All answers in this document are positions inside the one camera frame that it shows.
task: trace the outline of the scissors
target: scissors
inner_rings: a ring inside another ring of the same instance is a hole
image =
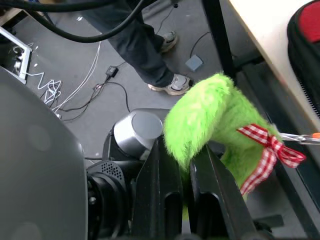
[[[301,145],[320,145],[320,132],[312,135],[296,135],[289,133],[280,133],[283,141],[295,141]]]

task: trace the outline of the electronic device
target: electronic device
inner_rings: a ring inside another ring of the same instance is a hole
[[[256,229],[233,176],[207,146],[189,180],[181,178],[161,136],[166,110],[121,119],[103,161],[85,169],[79,141],[3,69],[0,109],[1,240],[272,237]],[[191,234],[181,233],[184,205]]]

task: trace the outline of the power adapter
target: power adapter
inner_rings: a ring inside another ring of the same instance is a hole
[[[118,72],[119,72],[119,69],[116,66],[110,66],[105,74],[108,77],[114,78]]]

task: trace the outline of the black cable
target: black cable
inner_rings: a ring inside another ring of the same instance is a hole
[[[46,91],[47,91],[47,90],[44,90],[44,92],[43,92],[43,93],[41,94],[41,96],[40,96],[40,99],[43,98],[43,96],[45,95]]]
[[[198,44],[198,42],[205,36],[205,35],[207,35],[207,34],[209,34],[210,32],[209,31],[207,31],[206,33],[204,33],[204,34],[202,34],[199,38],[198,38],[198,40],[193,44],[193,47],[191,48],[191,51],[190,51],[190,58],[192,57],[192,53],[194,52],[194,50],[195,50],[195,47],[196,47],[196,45]]]
[[[61,89],[62,84],[63,84],[63,83],[61,82],[61,85],[60,85],[59,89],[57,89],[57,91],[59,91],[59,90]],[[54,97],[54,99],[52,100],[52,102],[51,102],[51,104],[50,104],[50,106],[49,106],[50,109],[51,109],[51,107],[54,105],[55,102],[57,102],[57,105],[58,105],[58,99],[59,99],[59,97],[60,97],[60,95],[57,96],[57,97]]]
[[[0,0],[0,6],[45,13],[65,13],[96,9],[106,5],[110,5],[115,1],[116,0],[103,0],[79,3],[43,4],[38,2]]]
[[[86,159],[86,160],[102,160],[102,157],[88,157],[88,156],[85,156],[84,159]]]
[[[160,32],[160,30],[161,30],[161,28],[162,28],[162,24],[164,23],[164,21],[170,16],[170,14],[172,13],[172,11],[175,9],[175,7],[172,7],[172,9],[170,10],[170,12],[168,13],[168,15],[164,18],[164,19],[162,19],[162,21],[161,21],[161,23],[160,23],[160,26],[159,26],[159,29],[158,29],[158,31],[156,31],[156,33],[155,34],[158,34],[159,32]]]
[[[108,78],[104,81],[104,83],[102,83],[102,84],[100,85],[100,88],[99,88],[98,90],[95,89],[95,90],[93,91],[93,93],[92,93],[89,101],[86,102],[83,106],[81,106],[81,107],[76,107],[76,108],[69,108],[69,109],[61,109],[61,108],[60,108],[59,110],[61,110],[61,111],[63,111],[63,112],[70,112],[70,111],[80,110],[80,109],[83,109],[83,108],[84,108],[84,110],[83,110],[82,112],[80,112],[77,116],[75,116],[75,117],[73,117],[73,118],[70,118],[70,119],[63,119],[62,121],[63,121],[63,122],[70,122],[70,121],[74,121],[74,120],[80,118],[80,117],[86,112],[86,110],[88,109],[89,104],[92,103],[97,97],[100,96],[100,94],[102,93],[105,85],[108,85],[108,84],[118,85],[118,86],[120,86],[120,87],[123,89],[124,94],[125,94],[125,105],[126,105],[126,109],[127,109],[128,112],[130,113],[131,110],[130,110],[130,108],[129,108],[129,103],[128,103],[128,93],[127,93],[127,90],[125,89],[125,87],[122,86],[120,83],[113,82],[113,81],[107,82],[107,80],[108,80]]]
[[[117,69],[120,68],[123,64],[127,63],[126,61],[123,61],[122,63],[120,63],[119,65],[115,66]]]
[[[92,101],[92,99],[95,99],[101,93],[101,90],[102,90],[102,88],[99,88],[98,90],[94,89],[92,95],[90,96],[90,99],[89,99],[88,103],[90,103]],[[69,121],[73,121],[73,120],[76,120],[76,119],[80,118],[86,112],[88,107],[89,107],[89,104],[86,104],[85,105],[85,109],[82,112],[80,112],[77,116],[75,116],[73,118],[69,118],[69,119],[62,119],[62,121],[63,122],[69,122]]]
[[[56,98],[56,104],[55,104],[55,107],[57,107],[58,106],[58,103],[59,103],[59,98],[60,98],[60,96],[61,96],[61,94]]]
[[[58,34],[59,36],[65,39],[69,39],[71,41],[78,42],[78,43],[96,43],[96,42],[100,42],[108,38],[111,38],[114,35],[120,33],[123,29],[125,29],[137,17],[137,15],[140,14],[140,12],[145,6],[146,1],[147,0],[140,0],[140,2],[134,8],[134,10],[130,13],[130,15],[122,23],[120,23],[118,26],[113,28],[111,31],[101,35],[88,36],[88,37],[77,36],[77,35],[73,35],[71,33],[65,32],[60,28],[56,27],[55,25],[49,23],[39,13],[35,11],[28,10],[27,13],[30,14],[30,16],[33,17],[36,21],[38,21],[41,25],[43,25],[50,31],[54,32],[55,34]]]
[[[129,104],[128,104],[128,93],[127,93],[127,90],[125,89],[125,87],[122,86],[120,83],[117,83],[117,82],[114,82],[114,81],[109,81],[109,82],[106,83],[106,85],[108,85],[108,84],[115,84],[115,85],[120,86],[120,87],[123,89],[124,94],[125,94],[125,105],[126,105],[126,109],[128,110],[129,113],[131,113],[131,110],[130,110]]]

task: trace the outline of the white table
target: white table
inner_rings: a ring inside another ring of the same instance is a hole
[[[320,120],[300,87],[288,58],[287,25],[311,0],[228,0],[265,61],[301,112],[320,132]]]

